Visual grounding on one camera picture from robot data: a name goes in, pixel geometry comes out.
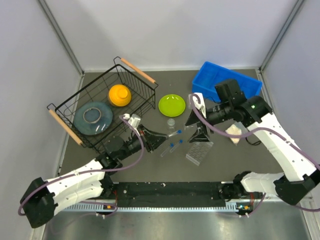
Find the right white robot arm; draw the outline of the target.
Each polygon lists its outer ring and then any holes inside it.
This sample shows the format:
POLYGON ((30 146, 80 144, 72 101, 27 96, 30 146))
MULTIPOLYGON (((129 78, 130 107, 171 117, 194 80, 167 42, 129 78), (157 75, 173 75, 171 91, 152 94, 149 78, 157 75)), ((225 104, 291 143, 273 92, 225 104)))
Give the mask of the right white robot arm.
POLYGON ((218 83, 215 90, 221 102, 211 109, 206 108, 202 93, 188 96, 192 111, 185 125, 197 125, 189 142, 209 141, 208 130, 230 139, 255 135, 282 171, 238 174, 233 180, 234 194, 239 198, 254 192, 275 195, 296 206, 320 183, 319 164, 295 144, 262 97, 246 98, 235 79, 218 83))

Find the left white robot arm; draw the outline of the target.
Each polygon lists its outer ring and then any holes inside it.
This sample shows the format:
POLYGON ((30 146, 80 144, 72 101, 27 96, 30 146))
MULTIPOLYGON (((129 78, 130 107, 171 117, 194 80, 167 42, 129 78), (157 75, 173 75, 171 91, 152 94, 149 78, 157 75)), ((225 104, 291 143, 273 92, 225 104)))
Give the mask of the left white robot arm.
POLYGON ((131 132, 128 140, 111 137, 105 151, 82 167, 56 178, 34 179, 20 200, 18 214, 36 229, 71 205, 100 196, 109 198, 114 191, 110 175, 125 170, 121 161, 137 152, 151 153, 168 138, 167 134, 149 130, 142 124, 131 132))

